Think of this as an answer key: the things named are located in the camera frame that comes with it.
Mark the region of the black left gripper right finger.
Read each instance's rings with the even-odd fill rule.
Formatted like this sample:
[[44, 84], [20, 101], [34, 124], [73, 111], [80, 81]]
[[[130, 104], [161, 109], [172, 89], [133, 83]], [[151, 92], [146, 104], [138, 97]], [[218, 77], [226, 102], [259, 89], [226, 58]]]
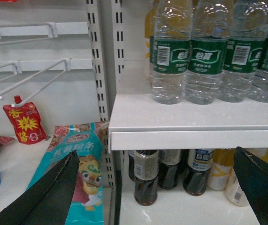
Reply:
[[259, 224], [268, 225], [268, 163], [238, 146], [233, 168]]

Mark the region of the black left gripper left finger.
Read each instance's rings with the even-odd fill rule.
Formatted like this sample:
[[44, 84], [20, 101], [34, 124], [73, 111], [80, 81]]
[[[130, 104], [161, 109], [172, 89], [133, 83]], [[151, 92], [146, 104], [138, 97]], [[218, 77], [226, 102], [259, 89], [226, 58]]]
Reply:
[[70, 152], [0, 212], [0, 225], [63, 225], [74, 194], [79, 158]]

